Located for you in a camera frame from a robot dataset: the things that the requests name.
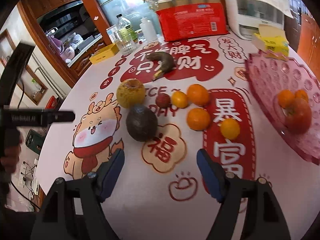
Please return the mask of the yellow-orange citrus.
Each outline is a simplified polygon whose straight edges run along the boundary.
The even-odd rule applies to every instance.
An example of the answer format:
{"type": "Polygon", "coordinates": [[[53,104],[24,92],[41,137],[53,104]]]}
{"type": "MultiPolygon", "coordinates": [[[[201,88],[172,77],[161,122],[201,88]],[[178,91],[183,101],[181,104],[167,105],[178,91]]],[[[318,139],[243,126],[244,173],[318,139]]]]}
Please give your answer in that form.
{"type": "Polygon", "coordinates": [[[221,134],[228,140],[236,139],[240,134],[239,122],[234,119],[225,119],[220,125],[221,134]]]}

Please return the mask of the red lychee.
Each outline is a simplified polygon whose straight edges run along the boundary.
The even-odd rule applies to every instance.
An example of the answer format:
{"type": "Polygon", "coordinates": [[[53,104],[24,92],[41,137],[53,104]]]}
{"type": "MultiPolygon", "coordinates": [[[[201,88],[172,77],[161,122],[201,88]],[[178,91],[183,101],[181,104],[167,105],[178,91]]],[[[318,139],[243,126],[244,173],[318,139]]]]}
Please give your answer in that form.
{"type": "Polygon", "coordinates": [[[168,94],[161,93],[156,98],[156,105],[159,108],[168,108],[171,105],[171,98],[168,94]]]}

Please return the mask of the yellow tissue box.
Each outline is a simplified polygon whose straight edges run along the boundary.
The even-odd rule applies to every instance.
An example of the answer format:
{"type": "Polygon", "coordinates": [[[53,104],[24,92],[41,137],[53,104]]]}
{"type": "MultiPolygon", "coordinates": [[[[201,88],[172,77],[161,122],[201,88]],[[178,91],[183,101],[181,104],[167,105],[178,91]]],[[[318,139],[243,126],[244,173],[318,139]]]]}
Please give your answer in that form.
{"type": "Polygon", "coordinates": [[[271,25],[260,24],[258,31],[259,33],[254,33],[252,36],[253,45],[266,53],[271,51],[278,56],[288,57],[289,42],[283,29],[271,25]]]}

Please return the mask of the white countertop appliance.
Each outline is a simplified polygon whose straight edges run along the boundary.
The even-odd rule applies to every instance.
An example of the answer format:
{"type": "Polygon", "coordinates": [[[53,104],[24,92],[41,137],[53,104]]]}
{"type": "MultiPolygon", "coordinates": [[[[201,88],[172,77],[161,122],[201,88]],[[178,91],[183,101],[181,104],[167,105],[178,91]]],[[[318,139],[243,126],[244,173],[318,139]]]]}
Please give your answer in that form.
{"type": "Polygon", "coordinates": [[[284,29],[284,18],[293,18],[289,0],[225,0],[228,24],[243,40],[259,33],[259,25],[284,29]]]}

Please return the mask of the small tangerine in bowl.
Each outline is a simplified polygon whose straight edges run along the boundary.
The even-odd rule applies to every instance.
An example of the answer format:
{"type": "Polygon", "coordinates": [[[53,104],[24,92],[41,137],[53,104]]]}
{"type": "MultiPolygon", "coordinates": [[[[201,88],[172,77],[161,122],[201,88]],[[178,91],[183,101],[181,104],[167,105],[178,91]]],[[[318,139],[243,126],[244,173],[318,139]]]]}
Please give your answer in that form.
{"type": "Polygon", "coordinates": [[[282,108],[287,108],[295,99],[295,95],[288,89],[282,90],[277,95],[278,104],[282,108]]]}
{"type": "Polygon", "coordinates": [[[300,90],[297,90],[295,92],[295,98],[300,98],[300,99],[303,99],[305,100],[306,102],[309,101],[309,97],[308,97],[308,94],[305,90],[303,89],[300,89],[300,90]]]}

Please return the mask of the pink plastic fruit bowl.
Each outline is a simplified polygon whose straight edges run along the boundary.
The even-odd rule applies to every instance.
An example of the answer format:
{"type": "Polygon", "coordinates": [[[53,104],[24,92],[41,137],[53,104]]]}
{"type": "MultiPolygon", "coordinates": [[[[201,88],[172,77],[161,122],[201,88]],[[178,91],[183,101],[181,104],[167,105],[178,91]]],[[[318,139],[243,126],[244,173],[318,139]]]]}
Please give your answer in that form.
{"type": "Polygon", "coordinates": [[[301,158],[319,165],[319,81],[314,74],[292,57],[272,58],[263,51],[249,54],[245,67],[251,92],[278,134],[301,158]],[[308,96],[311,125],[303,134],[285,126],[287,111],[279,105],[278,94],[286,89],[308,96]]]}

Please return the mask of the red persimmon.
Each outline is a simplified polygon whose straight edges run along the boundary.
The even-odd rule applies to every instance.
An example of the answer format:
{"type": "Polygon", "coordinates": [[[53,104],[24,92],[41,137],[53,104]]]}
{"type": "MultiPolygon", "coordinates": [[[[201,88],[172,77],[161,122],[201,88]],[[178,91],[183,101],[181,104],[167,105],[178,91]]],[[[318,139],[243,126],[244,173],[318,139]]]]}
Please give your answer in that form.
{"type": "Polygon", "coordinates": [[[296,98],[287,108],[285,118],[286,128],[293,134],[306,133],[312,122],[312,113],[309,104],[301,98],[296,98]]]}

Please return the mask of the orange tangerine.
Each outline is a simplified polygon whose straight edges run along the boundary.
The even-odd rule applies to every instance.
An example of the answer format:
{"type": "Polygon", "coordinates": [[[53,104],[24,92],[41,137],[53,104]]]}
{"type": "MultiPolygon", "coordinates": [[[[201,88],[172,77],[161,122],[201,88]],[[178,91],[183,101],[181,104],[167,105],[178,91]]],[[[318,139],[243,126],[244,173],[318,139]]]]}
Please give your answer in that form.
{"type": "Polygon", "coordinates": [[[200,107],[204,107],[210,102],[208,90],[199,84],[193,84],[188,87],[187,97],[191,103],[200,107]]]}
{"type": "Polygon", "coordinates": [[[193,108],[187,114],[187,125],[195,131],[205,130],[211,123],[210,114],[202,108],[193,108]]]}

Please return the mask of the drinking glass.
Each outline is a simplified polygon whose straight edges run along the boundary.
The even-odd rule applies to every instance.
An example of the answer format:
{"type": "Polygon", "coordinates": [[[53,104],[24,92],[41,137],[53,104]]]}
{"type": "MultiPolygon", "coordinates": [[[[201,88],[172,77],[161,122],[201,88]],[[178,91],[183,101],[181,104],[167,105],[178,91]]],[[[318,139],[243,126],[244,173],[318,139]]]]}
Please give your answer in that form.
{"type": "Polygon", "coordinates": [[[128,33],[121,33],[119,30],[114,32],[114,42],[123,56],[130,55],[136,49],[132,37],[128,33]]]}

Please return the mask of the dark avocado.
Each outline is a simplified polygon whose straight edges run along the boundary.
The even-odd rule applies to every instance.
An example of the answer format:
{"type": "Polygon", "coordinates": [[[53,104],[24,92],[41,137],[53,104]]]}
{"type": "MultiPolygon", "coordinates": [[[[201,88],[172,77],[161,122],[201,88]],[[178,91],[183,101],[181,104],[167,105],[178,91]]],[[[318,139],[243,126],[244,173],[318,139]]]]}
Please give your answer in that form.
{"type": "Polygon", "coordinates": [[[151,140],[157,132],[158,120],[148,107],[140,104],[132,106],[126,118],[129,135],[139,142],[151,140]]]}

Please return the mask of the small yellow citrus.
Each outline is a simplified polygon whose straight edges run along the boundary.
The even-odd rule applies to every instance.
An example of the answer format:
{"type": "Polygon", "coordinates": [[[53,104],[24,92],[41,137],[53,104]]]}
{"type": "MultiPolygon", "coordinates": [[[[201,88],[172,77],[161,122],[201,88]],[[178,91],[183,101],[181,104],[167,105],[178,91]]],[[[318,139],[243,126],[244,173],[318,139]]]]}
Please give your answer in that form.
{"type": "Polygon", "coordinates": [[[189,105],[187,95],[182,91],[175,91],[171,96],[171,104],[177,108],[186,108],[189,105]]]}

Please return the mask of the clear plastic bottle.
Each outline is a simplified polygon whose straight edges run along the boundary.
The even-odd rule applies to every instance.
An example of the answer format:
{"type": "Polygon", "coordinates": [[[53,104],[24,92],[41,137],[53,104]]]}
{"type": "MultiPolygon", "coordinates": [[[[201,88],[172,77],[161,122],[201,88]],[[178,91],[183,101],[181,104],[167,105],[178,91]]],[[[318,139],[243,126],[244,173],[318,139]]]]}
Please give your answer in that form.
{"type": "Polygon", "coordinates": [[[125,18],[122,14],[117,15],[117,29],[120,31],[121,35],[127,36],[130,35],[132,40],[137,43],[138,42],[138,36],[135,33],[131,22],[125,18]]]}

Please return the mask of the printed pink tablecloth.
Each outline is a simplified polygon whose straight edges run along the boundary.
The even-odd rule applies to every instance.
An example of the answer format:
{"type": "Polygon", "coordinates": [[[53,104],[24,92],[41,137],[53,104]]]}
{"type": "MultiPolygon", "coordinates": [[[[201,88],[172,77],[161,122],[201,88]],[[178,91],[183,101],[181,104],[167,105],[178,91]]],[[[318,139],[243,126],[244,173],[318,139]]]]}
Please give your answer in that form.
{"type": "Polygon", "coordinates": [[[319,165],[300,157],[278,134],[254,98],[245,61],[258,53],[234,34],[146,43],[129,56],[116,55],[92,65],[62,105],[75,121],[54,124],[45,139],[37,179],[48,192],[58,177],[80,179],[107,161],[116,147],[125,152],[114,191],[102,208],[121,239],[205,239],[219,210],[206,191],[196,163],[204,148],[213,161],[243,179],[265,177],[281,206],[292,239],[301,239],[319,213],[319,165]],[[160,61],[146,57],[163,51],[176,67],[156,81],[160,61]],[[126,127],[130,108],[117,101],[118,86],[138,79],[145,87],[142,104],[155,113],[156,135],[133,139],[126,127]],[[210,94],[204,107],[189,100],[182,109],[159,108],[156,98],[175,91],[187,95],[199,84],[210,94]],[[193,108],[205,109],[210,125],[195,131],[187,125],[193,108]],[[239,122],[234,140],[220,132],[225,119],[239,122]]]}

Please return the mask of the yellow-green apple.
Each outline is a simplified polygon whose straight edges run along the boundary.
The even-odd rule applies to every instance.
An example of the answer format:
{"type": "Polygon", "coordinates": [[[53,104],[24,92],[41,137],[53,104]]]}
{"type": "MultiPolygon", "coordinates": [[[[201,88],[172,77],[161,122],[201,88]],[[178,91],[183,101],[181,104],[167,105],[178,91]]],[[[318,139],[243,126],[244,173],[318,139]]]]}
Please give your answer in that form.
{"type": "Polygon", "coordinates": [[[138,79],[127,79],[118,86],[116,97],[124,108],[142,104],[145,100],[145,87],[138,79]]]}

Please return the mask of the white squeeze bottle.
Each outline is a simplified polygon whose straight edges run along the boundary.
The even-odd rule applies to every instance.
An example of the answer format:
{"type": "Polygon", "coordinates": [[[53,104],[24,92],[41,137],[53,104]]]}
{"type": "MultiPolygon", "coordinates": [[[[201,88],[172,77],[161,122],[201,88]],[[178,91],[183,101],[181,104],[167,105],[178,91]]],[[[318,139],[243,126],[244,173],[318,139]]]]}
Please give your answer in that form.
{"type": "Polygon", "coordinates": [[[157,40],[157,33],[153,27],[153,23],[146,17],[141,18],[140,28],[148,42],[157,40]]]}

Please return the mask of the overripe dark banana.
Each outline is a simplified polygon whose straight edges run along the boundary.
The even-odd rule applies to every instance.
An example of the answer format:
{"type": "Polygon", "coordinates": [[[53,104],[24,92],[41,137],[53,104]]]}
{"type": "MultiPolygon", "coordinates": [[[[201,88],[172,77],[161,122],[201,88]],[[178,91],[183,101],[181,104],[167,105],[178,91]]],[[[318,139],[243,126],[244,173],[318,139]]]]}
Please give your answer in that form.
{"type": "Polygon", "coordinates": [[[159,51],[151,53],[146,57],[150,61],[160,61],[161,66],[152,77],[152,81],[156,81],[176,67],[176,60],[168,53],[159,51]]]}

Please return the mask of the yellow flat box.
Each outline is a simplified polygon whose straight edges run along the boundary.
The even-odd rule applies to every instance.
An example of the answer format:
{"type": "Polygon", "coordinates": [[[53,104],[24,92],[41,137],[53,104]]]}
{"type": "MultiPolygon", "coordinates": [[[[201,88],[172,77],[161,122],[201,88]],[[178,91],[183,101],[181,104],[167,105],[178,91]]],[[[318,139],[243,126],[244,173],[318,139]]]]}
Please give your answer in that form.
{"type": "Polygon", "coordinates": [[[99,63],[101,61],[104,61],[106,59],[109,59],[116,55],[119,52],[119,48],[115,43],[109,44],[108,46],[105,46],[104,48],[99,49],[96,51],[90,58],[90,62],[92,64],[99,63]]]}

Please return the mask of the red drink bottle pack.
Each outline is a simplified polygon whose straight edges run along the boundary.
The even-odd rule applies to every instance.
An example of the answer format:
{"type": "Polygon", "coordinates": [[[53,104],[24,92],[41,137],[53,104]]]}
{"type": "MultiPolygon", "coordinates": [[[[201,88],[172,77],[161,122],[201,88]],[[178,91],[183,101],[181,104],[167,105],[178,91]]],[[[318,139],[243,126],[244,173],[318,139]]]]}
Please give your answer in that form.
{"type": "Polygon", "coordinates": [[[150,0],[167,42],[228,33],[221,0],[150,0]]]}

